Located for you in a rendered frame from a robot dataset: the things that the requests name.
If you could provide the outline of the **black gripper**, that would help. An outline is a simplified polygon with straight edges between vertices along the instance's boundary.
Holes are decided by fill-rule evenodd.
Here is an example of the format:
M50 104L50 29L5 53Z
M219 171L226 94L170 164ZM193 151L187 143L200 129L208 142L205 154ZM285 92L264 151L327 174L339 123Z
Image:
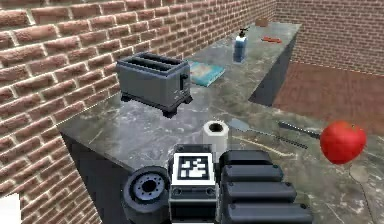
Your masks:
M169 215L170 179L165 168L136 170L124 184L121 204L132 224L166 224Z

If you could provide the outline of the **grey metal spatula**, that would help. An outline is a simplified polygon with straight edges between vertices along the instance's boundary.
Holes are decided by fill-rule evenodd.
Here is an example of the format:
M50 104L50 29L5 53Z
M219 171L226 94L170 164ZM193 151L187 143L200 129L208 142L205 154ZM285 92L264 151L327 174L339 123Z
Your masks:
M242 131L242 132L252 131L252 132L255 132L255 133L258 133L258 134L262 134L262 135L266 135L266 136L269 136L269 137L273 137L275 139L284 141L286 143L295 145L295 146L303 148L303 149L307 149L306 145L301 144L299 142L296 142L294 140L291 140L291 139L288 139L288 138L285 138L285 137L282 137L282 136L278 136L278 135L275 135L275 134L272 134L272 133L267 133L267 132L264 132L264 131L260 131L260 130L251 128L246 122L241 121L241 120L239 120L237 118L232 118L228 122L228 125L231 126L232 128L235 128L235 129L237 129L239 131Z

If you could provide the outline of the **white paper roll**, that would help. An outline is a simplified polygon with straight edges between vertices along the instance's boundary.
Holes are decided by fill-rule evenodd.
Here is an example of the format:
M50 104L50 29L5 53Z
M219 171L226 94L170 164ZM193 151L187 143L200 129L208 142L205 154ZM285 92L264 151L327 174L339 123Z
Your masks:
M212 152L219 158L228 148L229 128L223 121L208 121L203 126L202 140L211 144Z

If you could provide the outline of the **dark marble counter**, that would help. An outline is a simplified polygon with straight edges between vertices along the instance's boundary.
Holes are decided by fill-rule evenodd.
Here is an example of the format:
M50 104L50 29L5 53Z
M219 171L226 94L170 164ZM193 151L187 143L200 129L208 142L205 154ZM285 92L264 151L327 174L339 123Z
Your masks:
M199 143L210 120L238 118L254 129L307 146L237 130L230 132L233 149L269 153L298 191L298 200L311 206L315 224L384 224L384 138L371 137L364 152L344 166L331 164L318 140L279 127L285 121L319 132L323 122L265 106L283 81L295 44L298 25L272 22L251 27L245 62L233 61L234 38L228 36L195 53L193 60L220 65L225 73L209 87L193 86L190 104L182 104L168 119L156 108L114 95L60 124L59 130L76 164L99 219L74 224L128 224L120 203L123 182L135 170L164 166L178 143ZM280 38L269 43L264 36Z

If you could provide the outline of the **grey toaster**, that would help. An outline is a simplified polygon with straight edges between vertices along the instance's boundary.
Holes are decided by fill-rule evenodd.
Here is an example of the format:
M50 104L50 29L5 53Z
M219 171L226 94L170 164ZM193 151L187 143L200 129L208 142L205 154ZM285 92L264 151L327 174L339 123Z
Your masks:
M189 104L190 65L187 61L140 52L119 59L116 64L121 100L135 100L172 118L180 104Z

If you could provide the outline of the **teal book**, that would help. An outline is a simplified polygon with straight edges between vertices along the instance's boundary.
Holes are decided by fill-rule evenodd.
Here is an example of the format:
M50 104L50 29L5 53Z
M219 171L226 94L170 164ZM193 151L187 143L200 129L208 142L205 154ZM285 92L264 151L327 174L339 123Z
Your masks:
M189 61L188 64L190 66L191 82L203 87L209 87L225 72L225 68L218 65L196 61Z

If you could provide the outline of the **blue spray bottle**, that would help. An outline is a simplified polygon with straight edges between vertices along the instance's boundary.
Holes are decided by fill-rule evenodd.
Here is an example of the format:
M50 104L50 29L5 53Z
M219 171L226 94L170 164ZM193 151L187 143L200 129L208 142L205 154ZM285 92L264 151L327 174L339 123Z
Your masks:
M246 32L249 30L248 27L241 28L239 34L235 38L234 50L233 50L233 61L236 63L242 63L245 59L247 37Z

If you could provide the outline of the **red apple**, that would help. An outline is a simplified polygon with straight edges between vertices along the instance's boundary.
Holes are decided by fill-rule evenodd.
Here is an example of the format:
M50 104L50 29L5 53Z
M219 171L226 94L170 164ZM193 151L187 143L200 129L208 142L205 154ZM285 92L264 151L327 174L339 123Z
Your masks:
M367 143L366 132L346 121L330 123L320 134L323 155L333 164L346 164L361 154Z

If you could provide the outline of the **black handled knife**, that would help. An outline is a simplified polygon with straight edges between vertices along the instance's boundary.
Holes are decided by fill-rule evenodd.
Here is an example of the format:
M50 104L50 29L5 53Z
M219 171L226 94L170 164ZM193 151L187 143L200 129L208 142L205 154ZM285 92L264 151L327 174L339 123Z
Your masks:
M320 139L320 134L319 134L319 133L312 132L312 131L309 131L309 130L306 130L306 129L303 129L303 128L294 126L294 125L289 124L289 123L287 123L287 122L279 121L279 122L278 122L278 125L279 125L279 127L281 127L281 128L285 128L285 129L293 130L293 131L298 131L298 132L300 132L300 133L307 134L308 136L310 136L310 137L312 137L312 138Z

